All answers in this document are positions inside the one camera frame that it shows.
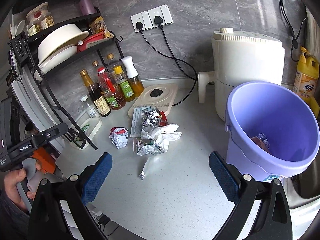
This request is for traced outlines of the person's left hand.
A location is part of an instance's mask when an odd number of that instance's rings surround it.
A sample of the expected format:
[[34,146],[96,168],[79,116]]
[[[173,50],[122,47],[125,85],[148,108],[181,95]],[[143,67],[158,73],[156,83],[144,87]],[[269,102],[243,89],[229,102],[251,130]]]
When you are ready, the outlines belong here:
[[17,183],[22,182],[25,178],[26,171],[24,168],[10,171],[4,177],[4,190],[8,198],[23,212],[27,212],[28,209],[18,192]]

